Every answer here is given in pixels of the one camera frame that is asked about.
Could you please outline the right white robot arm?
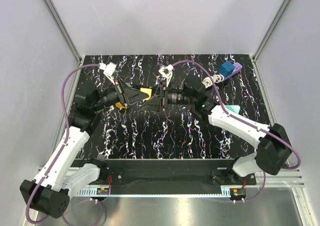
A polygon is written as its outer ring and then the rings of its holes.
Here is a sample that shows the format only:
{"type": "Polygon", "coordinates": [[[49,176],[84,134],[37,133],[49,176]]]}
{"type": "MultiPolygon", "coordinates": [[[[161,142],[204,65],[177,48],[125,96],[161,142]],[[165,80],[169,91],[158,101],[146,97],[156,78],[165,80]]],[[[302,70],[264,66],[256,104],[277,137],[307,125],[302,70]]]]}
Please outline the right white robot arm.
{"type": "Polygon", "coordinates": [[[245,176],[264,171],[277,175],[291,155],[288,136],[283,126],[261,124],[222,107],[206,93],[207,84],[196,76],[188,76],[182,88],[160,84],[142,108],[165,111],[168,105],[188,105],[198,121],[225,129],[255,148],[255,152],[234,160],[227,171],[228,181],[239,184],[245,176]]]}

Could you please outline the yellow cube adapter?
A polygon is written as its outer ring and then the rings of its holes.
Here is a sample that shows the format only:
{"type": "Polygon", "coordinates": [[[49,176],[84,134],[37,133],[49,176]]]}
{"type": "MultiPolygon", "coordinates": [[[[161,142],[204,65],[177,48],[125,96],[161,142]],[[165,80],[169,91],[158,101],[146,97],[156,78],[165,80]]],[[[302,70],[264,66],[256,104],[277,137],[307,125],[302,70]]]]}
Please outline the yellow cube adapter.
{"type": "Polygon", "coordinates": [[[125,110],[125,109],[128,108],[128,106],[122,105],[120,102],[117,102],[117,103],[115,104],[115,106],[116,106],[118,109],[120,109],[120,110],[125,110]]]}

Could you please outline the purple power strip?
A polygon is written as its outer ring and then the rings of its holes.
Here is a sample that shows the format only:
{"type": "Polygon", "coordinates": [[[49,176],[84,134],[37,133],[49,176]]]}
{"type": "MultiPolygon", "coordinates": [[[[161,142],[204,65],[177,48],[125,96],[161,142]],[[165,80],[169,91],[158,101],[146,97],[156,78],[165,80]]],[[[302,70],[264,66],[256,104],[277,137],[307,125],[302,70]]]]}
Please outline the purple power strip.
{"type": "Polygon", "coordinates": [[[238,62],[234,63],[233,66],[234,66],[233,72],[230,75],[224,77],[224,81],[226,81],[227,79],[232,78],[236,74],[240,73],[243,68],[243,66],[238,62]]]}

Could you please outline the small yellow plug adapter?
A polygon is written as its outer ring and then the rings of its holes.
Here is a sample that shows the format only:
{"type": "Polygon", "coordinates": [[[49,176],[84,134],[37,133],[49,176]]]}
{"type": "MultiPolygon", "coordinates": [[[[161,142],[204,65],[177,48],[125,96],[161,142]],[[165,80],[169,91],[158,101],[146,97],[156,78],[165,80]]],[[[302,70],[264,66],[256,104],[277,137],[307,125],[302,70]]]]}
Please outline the small yellow plug adapter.
{"type": "Polygon", "coordinates": [[[151,98],[152,96],[152,89],[151,88],[140,88],[140,91],[147,94],[147,98],[145,98],[145,100],[148,100],[151,98]]]}

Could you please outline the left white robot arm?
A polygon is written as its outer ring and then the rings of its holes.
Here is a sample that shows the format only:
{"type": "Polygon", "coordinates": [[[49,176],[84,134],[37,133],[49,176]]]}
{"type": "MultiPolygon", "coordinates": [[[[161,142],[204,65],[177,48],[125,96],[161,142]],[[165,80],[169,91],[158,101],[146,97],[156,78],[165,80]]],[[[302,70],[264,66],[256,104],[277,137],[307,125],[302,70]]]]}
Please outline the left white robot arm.
{"type": "Polygon", "coordinates": [[[75,109],[66,121],[64,135],[55,151],[31,180],[24,180],[20,192],[26,202],[26,218],[32,223],[30,209],[47,217],[60,218],[66,211],[71,198],[86,185],[95,182],[103,184],[108,180],[107,163],[104,160],[90,159],[74,174],[67,172],[78,152],[93,135],[105,108],[121,104],[131,106],[151,96],[150,90],[133,88],[122,80],[116,80],[105,91],[94,90],[86,97],[76,97],[75,109]]]}

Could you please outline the teal triangular power strip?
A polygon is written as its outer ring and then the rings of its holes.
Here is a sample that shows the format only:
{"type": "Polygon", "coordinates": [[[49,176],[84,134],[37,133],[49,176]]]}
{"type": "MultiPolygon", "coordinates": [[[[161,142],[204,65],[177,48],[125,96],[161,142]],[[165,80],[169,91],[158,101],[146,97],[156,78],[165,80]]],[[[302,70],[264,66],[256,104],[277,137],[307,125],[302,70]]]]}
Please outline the teal triangular power strip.
{"type": "Polygon", "coordinates": [[[232,111],[236,114],[239,114],[241,107],[239,105],[226,105],[227,110],[232,111]]]}

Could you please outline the blue cube socket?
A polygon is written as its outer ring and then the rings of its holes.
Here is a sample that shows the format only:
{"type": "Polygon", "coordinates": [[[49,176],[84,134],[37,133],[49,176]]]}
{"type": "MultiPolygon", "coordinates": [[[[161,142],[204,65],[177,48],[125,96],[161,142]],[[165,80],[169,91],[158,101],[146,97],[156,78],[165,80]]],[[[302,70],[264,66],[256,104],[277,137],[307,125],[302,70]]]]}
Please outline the blue cube socket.
{"type": "Polygon", "coordinates": [[[230,61],[227,61],[221,65],[219,69],[219,73],[223,77],[227,77],[233,73],[234,69],[235,69],[235,66],[230,61]]]}

